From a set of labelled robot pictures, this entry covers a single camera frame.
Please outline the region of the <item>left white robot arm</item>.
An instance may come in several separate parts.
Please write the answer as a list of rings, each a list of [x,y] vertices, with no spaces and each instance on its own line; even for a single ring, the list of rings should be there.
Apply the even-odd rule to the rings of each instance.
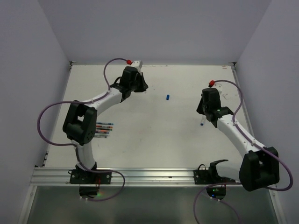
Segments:
[[[63,132],[75,147],[77,166],[82,169],[80,177],[86,183],[92,183],[97,178],[91,144],[96,132],[97,117],[110,107],[123,102],[132,92],[145,92],[148,89],[141,69],[142,61],[132,62],[125,67],[122,76],[109,86],[107,93],[83,104],[73,101],[69,107]]]

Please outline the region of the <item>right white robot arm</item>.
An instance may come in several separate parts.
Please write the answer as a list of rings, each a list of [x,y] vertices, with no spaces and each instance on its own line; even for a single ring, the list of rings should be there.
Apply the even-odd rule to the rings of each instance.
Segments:
[[[236,127],[233,112],[221,106],[220,94],[216,88],[205,88],[201,94],[197,113],[202,114],[221,131],[235,146],[242,161],[229,162],[227,159],[213,161],[208,168],[208,178],[213,183],[225,179],[239,181],[247,191],[268,187],[279,182],[278,152],[266,148],[255,140],[242,126]]]

